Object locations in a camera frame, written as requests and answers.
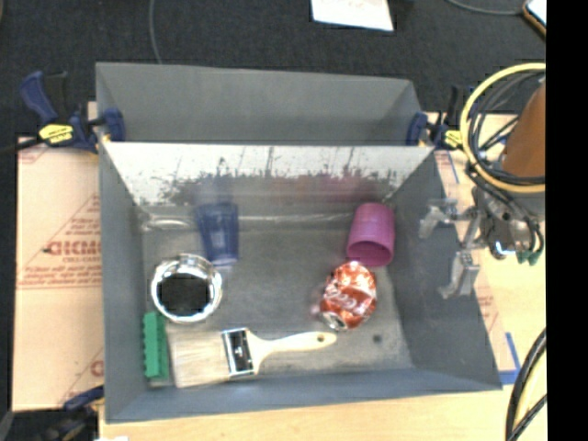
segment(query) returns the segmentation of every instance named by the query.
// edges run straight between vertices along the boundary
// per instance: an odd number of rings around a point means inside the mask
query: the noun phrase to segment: crushed can
[[[327,277],[320,318],[336,331],[352,330],[376,309],[376,276],[358,261],[338,266]]]

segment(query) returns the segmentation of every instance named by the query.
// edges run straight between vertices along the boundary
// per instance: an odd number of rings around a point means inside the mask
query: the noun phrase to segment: purple cup
[[[347,238],[347,259],[364,266],[384,266],[394,257],[394,211],[378,202],[356,209]]]

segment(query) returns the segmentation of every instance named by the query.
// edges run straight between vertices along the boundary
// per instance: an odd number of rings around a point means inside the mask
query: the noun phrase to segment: metal ring
[[[222,277],[202,256],[181,254],[155,268],[151,297],[157,310],[172,322],[200,322],[219,307]]]

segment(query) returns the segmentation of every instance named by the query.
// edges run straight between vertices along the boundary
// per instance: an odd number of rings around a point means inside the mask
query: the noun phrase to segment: white paper
[[[311,0],[315,21],[393,31],[388,0]]]

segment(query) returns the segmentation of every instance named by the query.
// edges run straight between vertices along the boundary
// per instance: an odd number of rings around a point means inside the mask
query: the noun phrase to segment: sticker
[[[39,131],[39,137],[49,144],[70,141],[73,135],[74,128],[69,124],[48,124]]]

